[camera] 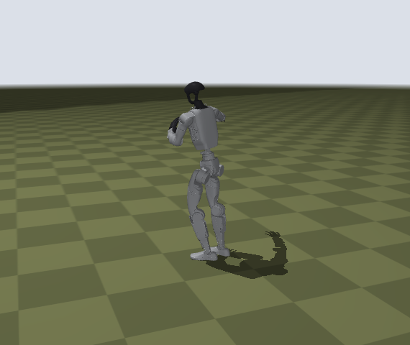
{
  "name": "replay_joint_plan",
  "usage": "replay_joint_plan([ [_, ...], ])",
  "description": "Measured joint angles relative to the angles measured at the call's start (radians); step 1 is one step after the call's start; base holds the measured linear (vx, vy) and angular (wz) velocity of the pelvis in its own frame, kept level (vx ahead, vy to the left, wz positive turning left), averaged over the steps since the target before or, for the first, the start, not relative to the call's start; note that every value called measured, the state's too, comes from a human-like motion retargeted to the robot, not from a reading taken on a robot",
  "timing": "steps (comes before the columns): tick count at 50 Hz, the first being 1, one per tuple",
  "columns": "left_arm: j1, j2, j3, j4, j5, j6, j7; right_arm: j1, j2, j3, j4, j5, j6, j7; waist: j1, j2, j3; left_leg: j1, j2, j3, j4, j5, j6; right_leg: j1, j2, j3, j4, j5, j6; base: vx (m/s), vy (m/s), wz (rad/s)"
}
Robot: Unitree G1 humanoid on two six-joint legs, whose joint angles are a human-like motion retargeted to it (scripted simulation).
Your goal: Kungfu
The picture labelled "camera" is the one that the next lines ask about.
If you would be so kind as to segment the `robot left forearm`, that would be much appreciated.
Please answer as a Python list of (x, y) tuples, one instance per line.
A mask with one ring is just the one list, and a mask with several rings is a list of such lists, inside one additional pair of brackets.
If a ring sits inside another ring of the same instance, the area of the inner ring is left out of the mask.
[(167, 138), (169, 139), (170, 144), (173, 144), (175, 141), (175, 135), (176, 133), (173, 132), (173, 128), (168, 130), (168, 136)]

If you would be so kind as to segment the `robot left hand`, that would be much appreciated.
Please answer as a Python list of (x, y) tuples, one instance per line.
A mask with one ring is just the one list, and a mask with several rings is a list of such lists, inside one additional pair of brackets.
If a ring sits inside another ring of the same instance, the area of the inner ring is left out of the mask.
[(171, 125), (169, 127), (169, 129), (173, 128), (174, 133), (176, 132), (176, 129), (177, 129), (176, 126), (177, 126), (178, 122), (179, 122), (179, 117), (177, 117), (175, 120), (173, 120), (173, 122), (171, 122)]

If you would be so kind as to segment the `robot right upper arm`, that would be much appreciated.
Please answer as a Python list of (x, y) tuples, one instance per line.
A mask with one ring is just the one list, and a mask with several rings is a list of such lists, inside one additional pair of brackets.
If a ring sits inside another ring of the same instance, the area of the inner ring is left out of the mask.
[[(211, 106), (212, 107), (212, 106)], [(219, 109), (216, 109), (214, 107), (212, 107), (215, 113), (215, 117), (216, 117), (216, 121), (220, 122), (224, 119), (224, 115), (222, 115), (222, 113), (219, 111)]]

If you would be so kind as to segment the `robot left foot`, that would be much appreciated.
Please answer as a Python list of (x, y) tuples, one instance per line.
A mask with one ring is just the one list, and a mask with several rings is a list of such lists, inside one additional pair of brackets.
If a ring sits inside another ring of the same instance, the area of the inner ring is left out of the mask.
[(211, 252), (211, 254), (210, 254), (210, 252), (208, 252), (209, 254), (207, 254), (207, 255), (205, 254), (205, 251), (192, 253), (190, 255), (190, 258), (194, 259), (194, 260), (211, 260), (211, 261), (218, 260), (217, 253), (216, 252)]

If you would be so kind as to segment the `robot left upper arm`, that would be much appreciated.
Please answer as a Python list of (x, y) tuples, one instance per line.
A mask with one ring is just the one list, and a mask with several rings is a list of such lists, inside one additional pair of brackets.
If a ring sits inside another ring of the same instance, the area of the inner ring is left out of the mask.
[(183, 136), (186, 133), (188, 126), (193, 123), (194, 117), (195, 115), (192, 112), (187, 112), (180, 115), (173, 145), (181, 146), (183, 144)]

